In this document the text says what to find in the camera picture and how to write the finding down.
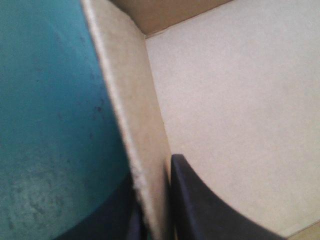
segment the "teal container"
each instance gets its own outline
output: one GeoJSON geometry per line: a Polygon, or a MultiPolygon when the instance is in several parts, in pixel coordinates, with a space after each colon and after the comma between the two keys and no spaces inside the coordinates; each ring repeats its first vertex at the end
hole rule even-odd
{"type": "Polygon", "coordinates": [[[78,0],[0,1],[0,240],[90,215],[128,160],[78,0]]]}

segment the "dark stain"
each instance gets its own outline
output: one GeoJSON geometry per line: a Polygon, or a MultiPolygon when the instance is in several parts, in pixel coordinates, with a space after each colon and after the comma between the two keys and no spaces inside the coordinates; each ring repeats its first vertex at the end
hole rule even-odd
{"type": "Polygon", "coordinates": [[[62,215],[62,210],[61,210],[61,208],[60,209],[58,209],[58,211],[56,212],[56,217],[57,218],[59,218],[59,217],[61,217],[61,215],[62,215]]]}
{"type": "Polygon", "coordinates": [[[55,196],[55,202],[56,202],[56,204],[59,205],[60,207],[62,207],[62,206],[65,204],[63,198],[60,197],[60,196],[55,196]]]}
{"type": "Polygon", "coordinates": [[[51,183],[51,180],[50,179],[46,179],[45,180],[47,183],[48,183],[48,185],[49,185],[49,188],[52,188],[52,183],[51,183]]]}
{"type": "Polygon", "coordinates": [[[34,68],[34,70],[35,70],[37,73],[40,73],[40,72],[42,72],[44,69],[43,69],[42,67],[36,66],[36,67],[34,68]]]}
{"type": "Polygon", "coordinates": [[[86,43],[86,40],[85,40],[85,38],[84,38],[83,36],[80,37],[80,41],[81,41],[81,43],[82,43],[83,45],[86,43]]]}
{"type": "Polygon", "coordinates": [[[22,192],[22,190],[23,190],[22,187],[18,187],[18,188],[16,189],[16,192],[17,192],[18,194],[20,194],[20,193],[22,192]]]}
{"type": "Polygon", "coordinates": [[[62,121],[62,116],[61,116],[60,112],[58,112],[58,118],[60,121],[62,121]]]}
{"type": "Polygon", "coordinates": [[[57,32],[54,33],[54,36],[55,36],[55,39],[57,40],[57,42],[59,44],[62,44],[62,40],[61,40],[61,37],[59,36],[59,34],[57,32]]]}
{"type": "Polygon", "coordinates": [[[30,206],[40,214],[45,214],[45,211],[39,206],[38,203],[34,203],[31,199],[29,201],[30,206]]]}
{"type": "Polygon", "coordinates": [[[11,221],[11,218],[8,217],[8,226],[10,230],[13,230],[15,228],[14,223],[11,221]]]}
{"type": "Polygon", "coordinates": [[[95,74],[91,71],[91,72],[90,72],[90,79],[95,80],[95,78],[96,78],[96,77],[95,77],[95,74]]]}
{"type": "Polygon", "coordinates": [[[33,219],[37,222],[38,221],[38,214],[36,212],[32,213],[33,219]]]}

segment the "cardboard box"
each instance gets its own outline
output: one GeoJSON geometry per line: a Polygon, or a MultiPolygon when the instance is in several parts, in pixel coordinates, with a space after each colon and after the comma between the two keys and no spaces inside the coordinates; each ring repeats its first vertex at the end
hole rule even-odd
{"type": "Polygon", "coordinates": [[[82,1],[145,220],[168,239],[180,153],[250,220],[319,239],[320,2],[225,2],[116,0],[142,33],[113,3],[82,1]]]}

